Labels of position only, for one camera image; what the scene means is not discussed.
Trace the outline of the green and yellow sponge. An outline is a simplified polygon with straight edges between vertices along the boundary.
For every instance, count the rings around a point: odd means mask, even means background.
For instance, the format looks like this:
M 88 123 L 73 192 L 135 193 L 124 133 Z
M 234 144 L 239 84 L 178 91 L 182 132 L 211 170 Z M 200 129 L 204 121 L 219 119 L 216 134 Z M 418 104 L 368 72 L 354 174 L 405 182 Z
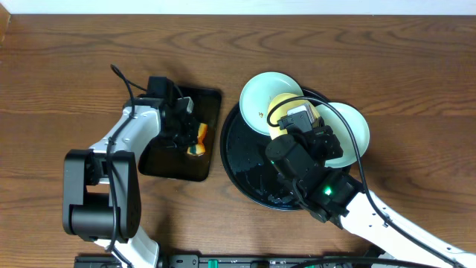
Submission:
M 187 154 L 191 156 L 202 156 L 205 154 L 205 145 L 204 145 L 204 139 L 205 136 L 207 135 L 208 131 L 208 126 L 207 124 L 200 123 L 198 132 L 197 132 L 197 142 L 196 144 L 188 147 L 187 149 Z

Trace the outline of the pale green plate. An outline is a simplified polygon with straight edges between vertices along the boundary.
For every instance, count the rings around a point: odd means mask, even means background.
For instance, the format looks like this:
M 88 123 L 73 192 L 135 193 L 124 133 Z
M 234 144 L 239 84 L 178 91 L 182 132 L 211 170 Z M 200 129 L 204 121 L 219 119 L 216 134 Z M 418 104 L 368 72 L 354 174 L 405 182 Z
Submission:
M 356 140 L 359 155 L 363 156 L 370 143 L 370 129 L 366 119 L 357 109 L 345 103 L 331 102 L 329 105 L 334 107 L 349 124 Z M 326 161 L 325 166 L 345 168 L 354 164 L 356 162 L 356 154 L 353 149 L 353 143 L 341 119 L 323 104 L 317 105 L 315 108 L 323 118 L 324 123 L 331 126 L 343 149 L 342 157 Z

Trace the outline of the yellow plate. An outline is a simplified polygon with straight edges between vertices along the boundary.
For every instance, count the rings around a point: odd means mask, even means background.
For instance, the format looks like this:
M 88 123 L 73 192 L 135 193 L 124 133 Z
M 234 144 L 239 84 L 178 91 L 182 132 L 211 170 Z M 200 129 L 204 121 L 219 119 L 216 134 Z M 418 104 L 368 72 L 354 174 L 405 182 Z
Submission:
M 272 101 L 271 103 L 269 104 L 269 107 L 268 107 L 268 113 L 270 113 L 270 111 L 276 106 L 278 105 L 279 103 L 285 101 L 285 100 L 288 100 L 290 98 L 293 98 L 293 97 L 297 97 L 298 95 L 296 94 L 292 94 L 292 93 L 282 93 L 282 94 L 279 94 L 278 96 L 276 96 Z M 294 100 L 292 102 L 289 102 L 289 103 L 285 103 L 283 105 L 281 105 L 280 107 L 278 107 L 272 114 L 271 114 L 271 118 L 270 118 L 270 122 L 272 122 L 273 124 L 277 124 L 277 121 L 280 120 L 282 117 L 284 116 L 287 116 L 288 115 L 288 111 L 291 110 L 291 109 L 294 109 L 296 107 L 299 107 L 299 106 L 302 106 L 306 104 L 309 108 L 310 108 L 310 111 L 314 117 L 315 120 L 318 120 L 320 118 L 320 114 L 319 112 L 317 111 L 317 109 L 307 100 Z M 271 137 L 271 139 L 275 139 L 277 138 L 278 136 L 280 135 L 284 135 L 284 134 L 287 134 L 287 130 L 281 130 L 279 127 L 270 127 L 268 126 L 268 131 L 269 131 L 269 135 Z

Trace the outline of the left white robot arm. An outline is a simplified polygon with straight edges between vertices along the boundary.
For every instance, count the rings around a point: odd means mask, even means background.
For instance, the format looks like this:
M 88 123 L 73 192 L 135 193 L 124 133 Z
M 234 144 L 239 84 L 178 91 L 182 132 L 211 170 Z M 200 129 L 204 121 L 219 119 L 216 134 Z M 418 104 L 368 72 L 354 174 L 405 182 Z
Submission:
M 102 246 L 121 267 L 159 267 L 160 246 L 140 226 L 137 164 L 155 138 L 175 148 L 196 143 L 199 124 L 193 106 L 190 97 L 133 98 L 101 140 L 70 150 L 63 168 L 65 232 Z

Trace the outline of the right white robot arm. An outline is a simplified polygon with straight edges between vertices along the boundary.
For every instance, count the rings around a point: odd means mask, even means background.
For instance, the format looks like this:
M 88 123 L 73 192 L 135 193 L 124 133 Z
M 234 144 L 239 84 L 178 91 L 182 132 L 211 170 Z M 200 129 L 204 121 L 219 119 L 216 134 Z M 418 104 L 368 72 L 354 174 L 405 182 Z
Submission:
M 348 173 L 327 167 L 343 155 L 332 128 L 278 126 L 269 129 L 266 157 L 298 204 L 316 220 L 334 223 L 400 261 L 433 267 L 474 267 L 475 254 L 433 236 L 384 204 Z

